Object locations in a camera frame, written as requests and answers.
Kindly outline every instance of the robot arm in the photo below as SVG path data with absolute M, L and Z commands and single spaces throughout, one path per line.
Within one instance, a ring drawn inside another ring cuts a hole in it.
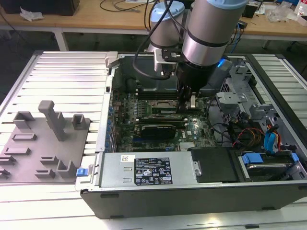
M 196 0 L 176 69 L 182 106 L 207 85 L 247 0 Z

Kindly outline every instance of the paper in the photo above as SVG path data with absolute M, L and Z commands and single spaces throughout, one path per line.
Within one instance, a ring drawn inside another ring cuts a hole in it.
M 22 16 L 24 19 L 28 20 L 28 21 L 32 21 L 32 20 L 41 20 L 44 19 L 43 14 L 41 12 L 30 12 L 30 11 L 26 11 L 23 8 L 20 8 L 21 13 L 20 16 Z
M 261 5 L 260 8 L 255 13 L 256 14 L 264 14 L 265 13 L 265 5 Z

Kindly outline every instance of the blue tab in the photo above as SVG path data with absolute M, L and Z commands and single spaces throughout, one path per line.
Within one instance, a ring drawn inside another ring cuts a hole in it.
M 291 157 L 294 160 L 294 162 L 298 162 L 299 161 L 298 156 L 297 156 L 296 153 L 291 153 Z
M 77 169 L 76 176 L 88 176 L 88 169 L 79 168 Z
M 246 153 L 242 156 L 244 164 L 263 163 L 260 153 Z
M 267 150 L 272 155 L 275 154 L 275 152 L 273 151 L 275 139 L 276 139 L 275 133 L 266 132 L 264 136 L 263 146 L 264 146 L 264 149 Z

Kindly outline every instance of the table leg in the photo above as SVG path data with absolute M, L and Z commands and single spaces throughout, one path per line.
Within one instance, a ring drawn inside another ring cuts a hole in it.
M 265 40 L 264 43 L 262 44 L 262 48 L 267 49 L 270 43 L 271 43 L 271 40 Z
M 69 51 L 65 34 L 62 31 L 54 31 L 54 35 L 59 45 L 60 51 Z

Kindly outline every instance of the power supply label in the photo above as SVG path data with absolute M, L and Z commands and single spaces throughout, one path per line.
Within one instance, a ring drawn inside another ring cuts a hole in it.
M 139 185 L 172 184 L 169 158 L 134 159 L 134 183 Z

